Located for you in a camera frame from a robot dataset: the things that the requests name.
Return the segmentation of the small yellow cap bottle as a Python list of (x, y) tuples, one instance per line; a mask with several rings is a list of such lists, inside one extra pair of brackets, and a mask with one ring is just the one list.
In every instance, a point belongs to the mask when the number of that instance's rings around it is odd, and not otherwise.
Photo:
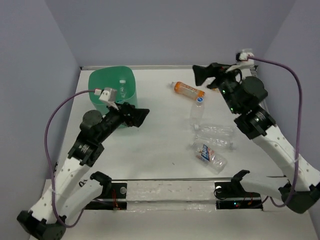
[(214, 91), (216, 93), (220, 92), (220, 90), (217, 87), (214, 88), (214, 87), (210, 87), (210, 86), (207, 85), (206, 88), (209, 89), (209, 90), (212, 90), (212, 91)]

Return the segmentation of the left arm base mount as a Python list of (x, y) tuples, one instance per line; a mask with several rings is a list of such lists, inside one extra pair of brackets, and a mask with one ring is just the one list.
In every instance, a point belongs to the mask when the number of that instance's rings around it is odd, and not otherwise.
[(127, 209), (127, 182), (113, 181), (98, 197), (86, 205), (85, 210), (117, 211)]

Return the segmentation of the clear bottle blue label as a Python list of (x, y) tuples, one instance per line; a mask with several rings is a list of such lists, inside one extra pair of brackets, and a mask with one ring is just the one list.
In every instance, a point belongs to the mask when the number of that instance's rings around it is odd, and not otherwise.
[(127, 98), (127, 82), (124, 79), (119, 81), (119, 93), (123, 100)]

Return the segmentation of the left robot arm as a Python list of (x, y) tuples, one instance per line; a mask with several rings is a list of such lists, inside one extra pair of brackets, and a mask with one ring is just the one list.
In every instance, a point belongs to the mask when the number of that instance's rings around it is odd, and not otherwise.
[(22, 228), (38, 240), (60, 240), (72, 227), (69, 221), (80, 217), (86, 205), (110, 194), (112, 179), (100, 171), (75, 189), (104, 151), (103, 142), (120, 125), (140, 127), (149, 112), (127, 102), (110, 106), (106, 115), (98, 110), (87, 111), (61, 170), (37, 203), (17, 216)]

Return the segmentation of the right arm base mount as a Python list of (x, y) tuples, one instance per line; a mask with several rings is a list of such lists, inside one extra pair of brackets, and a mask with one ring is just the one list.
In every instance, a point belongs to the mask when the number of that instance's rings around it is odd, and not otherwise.
[(236, 193), (231, 189), (231, 182), (218, 181), (214, 183), (213, 194), (216, 198), (217, 210), (263, 210), (263, 198), (259, 193), (241, 191)]

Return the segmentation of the orange label tea bottle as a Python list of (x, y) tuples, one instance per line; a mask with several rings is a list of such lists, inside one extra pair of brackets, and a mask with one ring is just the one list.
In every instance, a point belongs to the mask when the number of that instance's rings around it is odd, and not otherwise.
[(171, 82), (169, 86), (176, 94), (183, 95), (192, 100), (203, 98), (205, 96), (204, 91), (189, 86), (181, 81)]

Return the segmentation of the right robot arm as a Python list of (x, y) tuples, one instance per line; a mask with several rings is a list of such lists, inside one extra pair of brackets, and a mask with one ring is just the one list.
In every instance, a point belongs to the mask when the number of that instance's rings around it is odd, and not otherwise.
[(282, 201), (297, 214), (303, 214), (320, 199), (320, 172), (296, 153), (284, 137), (276, 121), (260, 103), (268, 96), (263, 82), (255, 76), (242, 77), (240, 65), (212, 63), (193, 65), (196, 86), (208, 78), (213, 82), (208, 89), (218, 89), (232, 114), (237, 128), (259, 146), (280, 168), (282, 177), (269, 177), (241, 170), (228, 184), (235, 196), (257, 193)]

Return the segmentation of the clear bottle blue-white cap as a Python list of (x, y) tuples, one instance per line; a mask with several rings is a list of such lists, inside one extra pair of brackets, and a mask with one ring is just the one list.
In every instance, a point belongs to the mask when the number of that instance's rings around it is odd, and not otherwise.
[(189, 116), (189, 123), (190, 125), (198, 125), (204, 114), (205, 110), (205, 104), (204, 104), (204, 98), (198, 97), (195, 102), (192, 104), (191, 110), (190, 110), (190, 116)]

